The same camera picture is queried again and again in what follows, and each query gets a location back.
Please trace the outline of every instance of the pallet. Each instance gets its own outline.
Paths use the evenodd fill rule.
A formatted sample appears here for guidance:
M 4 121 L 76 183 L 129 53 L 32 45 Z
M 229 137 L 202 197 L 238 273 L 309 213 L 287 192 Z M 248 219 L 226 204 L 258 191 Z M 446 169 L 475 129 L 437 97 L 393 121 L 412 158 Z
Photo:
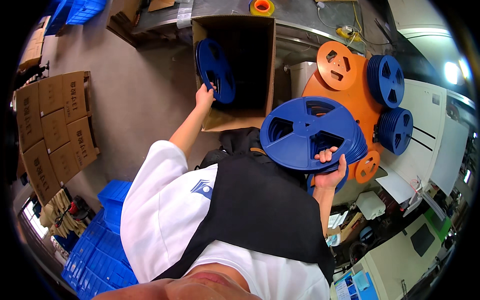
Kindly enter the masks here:
M 100 148 L 98 148 L 98 145 L 95 140 L 95 133 L 93 130 L 93 123 L 92 123 L 92 105 L 90 102 L 91 96 L 90 96 L 90 90 L 91 90 L 91 79 L 90 79 L 90 71 L 85 71 L 84 72 L 84 94 L 85 94 L 85 107 L 87 110 L 87 117 L 88 117 L 88 127 L 90 128 L 90 135 L 92 136 L 92 142 L 93 146 L 95 147 L 95 152 L 96 154 L 100 154 Z

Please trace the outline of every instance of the orange reel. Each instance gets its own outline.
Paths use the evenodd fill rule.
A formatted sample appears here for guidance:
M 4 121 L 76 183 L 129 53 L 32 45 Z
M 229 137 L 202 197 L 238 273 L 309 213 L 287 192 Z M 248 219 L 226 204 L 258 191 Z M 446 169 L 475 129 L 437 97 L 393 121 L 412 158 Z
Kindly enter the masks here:
M 317 67 L 327 85 L 337 91 L 352 86 L 357 78 L 357 64 L 353 54 L 342 43 L 330 41 L 317 52 Z
M 355 179 L 358 183 L 366 183 L 375 175 L 380 165 L 380 154 L 377 151 L 370 151 L 367 156 L 357 163 L 355 168 Z

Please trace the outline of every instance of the mouth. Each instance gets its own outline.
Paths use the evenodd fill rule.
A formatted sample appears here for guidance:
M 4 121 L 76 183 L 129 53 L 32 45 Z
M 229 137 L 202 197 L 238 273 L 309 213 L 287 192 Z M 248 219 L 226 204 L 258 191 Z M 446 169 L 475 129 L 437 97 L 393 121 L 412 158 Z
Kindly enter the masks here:
M 210 273 L 210 272 L 198 272 L 190 276 L 190 278 L 204 278 L 215 283 L 221 284 L 226 287 L 230 287 L 231 283 L 225 279 L 225 277 L 217 274 L 217 273 Z

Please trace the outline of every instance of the person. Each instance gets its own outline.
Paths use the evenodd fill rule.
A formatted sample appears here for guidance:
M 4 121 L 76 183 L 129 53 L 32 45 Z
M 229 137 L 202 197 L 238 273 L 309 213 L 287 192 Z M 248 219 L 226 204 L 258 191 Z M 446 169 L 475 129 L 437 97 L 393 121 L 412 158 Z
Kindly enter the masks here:
M 345 156 L 338 170 L 315 175 L 313 197 L 261 149 L 187 172 L 213 95 L 203 84 L 170 140 L 153 143 L 123 204 L 120 236 L 139 284 L 96 300 L 329 298 L 334 260 L 325 235 Z M 336 150 L 314 158 L 330 161 Z

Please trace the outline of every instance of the floor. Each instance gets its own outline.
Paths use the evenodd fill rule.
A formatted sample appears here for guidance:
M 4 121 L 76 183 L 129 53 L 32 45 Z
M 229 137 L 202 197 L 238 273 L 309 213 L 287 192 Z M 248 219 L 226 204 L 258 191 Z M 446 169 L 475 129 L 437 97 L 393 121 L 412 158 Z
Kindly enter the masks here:
M 133 181 L 151 144 L 170 138 L 194 108 L 196 92 L 191 46 L 137 51 L 105 29 L 108 11 L 63 36 L 46 36 L 42 50 L 50 76 L 91 72 L 93 127 L 101 154 L 66 186 L 96 212 L 96 195 L 112 179 Z M 189 169 L 218 147 L 218 133 L 201 132 Z

